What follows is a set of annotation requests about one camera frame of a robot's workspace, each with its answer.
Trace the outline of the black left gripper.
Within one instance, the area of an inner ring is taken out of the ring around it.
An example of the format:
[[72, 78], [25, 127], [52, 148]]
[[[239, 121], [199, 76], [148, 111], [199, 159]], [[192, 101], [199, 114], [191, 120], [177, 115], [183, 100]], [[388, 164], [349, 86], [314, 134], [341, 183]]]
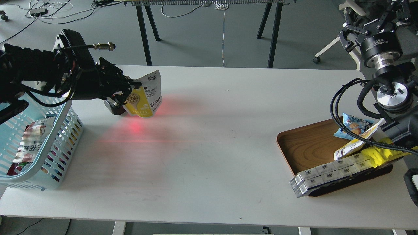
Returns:
[[112, 98], [124, 105], [132, 90], [139, 89], [142, 82], [129, 79], [123, 71], [105, 58], [99, 58], [92, 71], [83, 71], [75, 86], [72, 100]]

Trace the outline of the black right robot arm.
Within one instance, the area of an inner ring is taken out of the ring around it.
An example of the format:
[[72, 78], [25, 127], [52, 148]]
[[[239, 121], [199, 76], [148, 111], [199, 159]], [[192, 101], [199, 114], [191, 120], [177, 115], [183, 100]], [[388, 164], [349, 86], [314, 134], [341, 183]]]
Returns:
[[417, 2], [387, 0], [377, 9], [366, 10], [352, 0], [340, 5], [345, 24], [339, 40], [347, 52], [359, 47], [364, 65], [375, 68], [357, 98], [358, 109], [366, 116], [384, 119], [382, 130], [388, 143], [368, 140], [370, 146], [417, 155], [417, 76], [412, 62], [395, 65], [403, 56], [396, 31], [414, 26]]

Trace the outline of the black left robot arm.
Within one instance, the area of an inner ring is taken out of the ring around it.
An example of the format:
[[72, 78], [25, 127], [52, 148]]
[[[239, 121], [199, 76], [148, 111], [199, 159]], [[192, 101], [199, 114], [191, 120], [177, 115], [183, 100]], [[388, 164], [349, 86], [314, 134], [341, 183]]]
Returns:
[[1, 50], [1, 123], [24, 111], [29, 95], [45, 107], [57, 107], [69, 100], [102, 99], [114, 115], [124, 113], [124, 104], [140, 81], [128, 78], [114, 64], [100, 58], [94, 62], [89, 49], [113, 51], [115, 45], [87, 45], [81, 34], [63, 29], [52, 51], [4, 44]]

